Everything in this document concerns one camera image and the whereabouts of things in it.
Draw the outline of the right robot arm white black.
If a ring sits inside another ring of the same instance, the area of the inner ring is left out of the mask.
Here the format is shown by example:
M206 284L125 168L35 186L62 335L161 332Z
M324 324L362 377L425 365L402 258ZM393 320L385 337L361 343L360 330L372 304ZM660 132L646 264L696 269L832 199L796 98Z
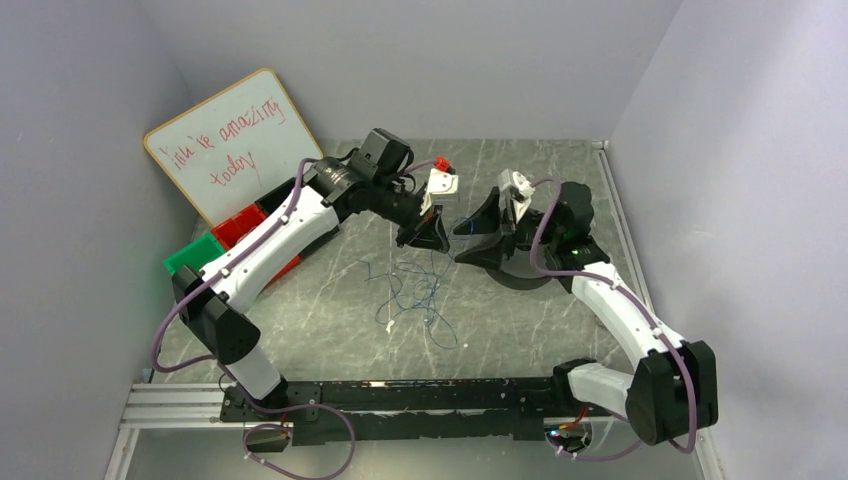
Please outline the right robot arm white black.
M716 357L651 313L591 233L591 189L563 182L545 211L530 207L530 189L495 187L452 230L474 238L456 255L513 289L555 279L586 305L622 347L626 374L588 358L554 368L551 389L564 406L597 406L625 419L647 445L668 442L693 452L698 432L718 420Z

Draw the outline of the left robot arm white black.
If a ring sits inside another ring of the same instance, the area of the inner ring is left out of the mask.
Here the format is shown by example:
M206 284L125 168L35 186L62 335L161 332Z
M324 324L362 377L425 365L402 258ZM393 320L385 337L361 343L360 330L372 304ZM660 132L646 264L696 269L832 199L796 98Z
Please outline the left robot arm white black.
M372 212L397 228L395 243L446 253L439 196L458 190L442 158L415 163L411 147L382 128L341 158L307 158L277 208L234 247L172 276L179 319L262 410L288 406L288 382L260 347L246 316L261 291L308 247L352 215Z

